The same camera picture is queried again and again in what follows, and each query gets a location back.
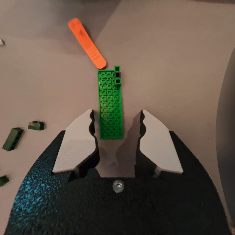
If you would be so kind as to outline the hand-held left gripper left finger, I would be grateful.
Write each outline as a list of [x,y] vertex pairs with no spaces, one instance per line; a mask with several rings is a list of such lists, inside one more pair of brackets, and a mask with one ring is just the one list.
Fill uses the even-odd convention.
[[65,130],[52,170],[53,174],[73,172],[76,177],[86,177],[100,160],[95,137],[94,111],[88,109]]

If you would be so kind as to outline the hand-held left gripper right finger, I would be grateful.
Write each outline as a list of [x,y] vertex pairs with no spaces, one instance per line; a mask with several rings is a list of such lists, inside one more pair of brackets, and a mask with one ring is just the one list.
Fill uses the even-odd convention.
[[140,114],[134,172],[136,178],[158,178],[161,172],[184,172],[169,129],[147,110]]

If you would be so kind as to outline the orange brick separator tool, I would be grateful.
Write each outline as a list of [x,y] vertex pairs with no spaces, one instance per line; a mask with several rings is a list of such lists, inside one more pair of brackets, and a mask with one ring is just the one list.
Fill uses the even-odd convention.
[[106,67],[106,60],[101,55],[92,39],[89,37],[80,20],[78,18],[74,18],[69,21],[68,26],[94,65],[98,69],[103,69]]

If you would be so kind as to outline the dark green long brick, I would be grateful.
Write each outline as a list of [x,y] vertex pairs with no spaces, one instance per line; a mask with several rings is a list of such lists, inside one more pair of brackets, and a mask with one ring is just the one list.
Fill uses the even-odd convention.
[[12,151],[16,148],[22,134],[24,133],[24,130],[21,128],[12,128],[4,145],[2,146],[2,149],[6,151]]

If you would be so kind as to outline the green studded base plate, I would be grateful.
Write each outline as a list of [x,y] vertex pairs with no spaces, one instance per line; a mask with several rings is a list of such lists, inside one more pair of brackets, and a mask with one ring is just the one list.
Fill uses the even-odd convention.
[[115,70],[98,70],[100,139],[122,139],[121,86],[114,85]]

